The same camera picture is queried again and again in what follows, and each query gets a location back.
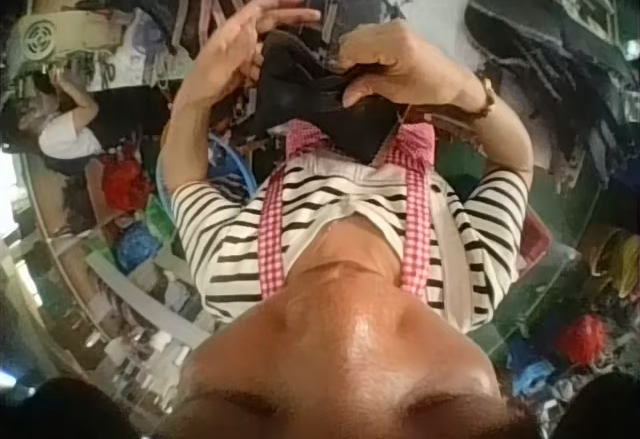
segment striped shirt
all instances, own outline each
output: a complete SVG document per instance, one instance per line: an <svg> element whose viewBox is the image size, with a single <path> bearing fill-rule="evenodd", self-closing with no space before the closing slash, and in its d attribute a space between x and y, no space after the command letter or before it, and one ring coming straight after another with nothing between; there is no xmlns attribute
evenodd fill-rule
<svg viewBox="0 0 640 439"><path fill-rule="evenodd" d="M516 173L487 174L462 203L431 171L432 191L443 194L464 245L472 282L472 325L491 320L517 279L527 186ZM243 203L233 181L190 183L173 195L172 208L191 273L206 310L229 323L261 300L258 226L266 187ZM331 221L359 213L384 234L403 257L406 219L405 170L387 164L373 168L345 162L329 152L307 154L287 163L283 192L282 253L285 277L291 266ZM431 227L427 304L442 314L442 244Z"/></svg>

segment pink checkered suspender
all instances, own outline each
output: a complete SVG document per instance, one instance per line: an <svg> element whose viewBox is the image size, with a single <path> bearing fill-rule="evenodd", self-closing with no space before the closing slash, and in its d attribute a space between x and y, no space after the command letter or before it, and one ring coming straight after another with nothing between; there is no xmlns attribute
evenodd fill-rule
<svg viewBox="0 0 640 439"><path fill-rule="evenodd" d="M326 136L306 130L297 139L300 147L288 146L287 160L320 148L332 149ZM429 124L403 125L386 154L385 164L405 169L407 184L407 218L405 226L402 288L424 298L429 275L430 208L425 175L433 163L433 129ZM258 230L258 261L262 298L284 287L282 259L282 186L285 165L270 177Z"/></svg>

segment light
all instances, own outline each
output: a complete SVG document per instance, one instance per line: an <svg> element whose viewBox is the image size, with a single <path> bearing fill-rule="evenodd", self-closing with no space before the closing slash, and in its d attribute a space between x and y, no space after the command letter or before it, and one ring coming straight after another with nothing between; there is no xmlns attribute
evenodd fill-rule
<svg viewBox="0 0 640 439"><path fill-rule="evenodd" d="M0 369L0 388L12 389L18 383L18 380L11 374Z"/></svg>
<svg viewBox="0 0 640 439"><path fill-rule="evenodd" d="M24 287L29 291L33 301L36 303L37 307L42 306L42 297L38 294L38 287L36 283L33 281L31 274L29 274L29 268L27 267L27 263L24 262L24 259L16 264L16 271L18 272L18 277L22 281Z"/></svg>

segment fabric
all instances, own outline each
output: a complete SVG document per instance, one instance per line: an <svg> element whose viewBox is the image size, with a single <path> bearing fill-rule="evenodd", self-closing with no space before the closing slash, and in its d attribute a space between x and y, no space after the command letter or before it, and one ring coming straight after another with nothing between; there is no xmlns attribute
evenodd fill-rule
<svg viewBox="0 0 640 439"><path fill-rule="evenodd" d="M38 144L45 155L55 159L77 159L102 152L102 146L90 129L85 127L76 132L73 111L50 120L40 133Z"/></svg>
<svg viewBox="0 0 640 439"><path fill-rule="evenodd" d="M303 119L327 134L347 156L369 164L397 130L406 106L378 95L349 108L342 105L347 85L378 71L378 65L358 65L338 74L324 68L301 39L283 31L269 33L262 54L256 112L236 128L236 134L261 135L292 119Z"/></svg>
<svg viewBox="0 0 640 439"><path fill-rule="evenodd" d="M287 161L304 154L311 148L331 148L328 136L318 128L296 121L287 140ZM429 267L429 203L425 194L425 171L433 167L435 136L430 124L405 125L400 129L393 147L383 159L383 164L395 164L406 170L407 217L404 260L402 263L402 288L422 298ZM282 188L283 169L270 178L265 202L260 215L258 231L258 260L260 286L263 298L268 298L285 285L282 250ZM343 208L345 216L355 214L355 208ZM309 243L296 244L295 259Z"/></svg>
<svg viewBox="0 0 640 439"><path fill-rule="evenodd" d="M406 242L406 171L394 164L378 168L346 161L330 151L305 154L288 162L282 183L282 268L286 277L298 245L309 243L329 221L357 212L384 234L398 257ZM527 187L514 172L487 174L462 203L436 172L464 248L472 282L472 326L485 324L517 279L516 257L527 203ZM247 204L230 201L205 183L179 188L172 198L175 223L191 273L207 311L229 323L262 300L258 226L267 188ZM429 277L424 300L443 313L441 238L431 229Z"/></svg>

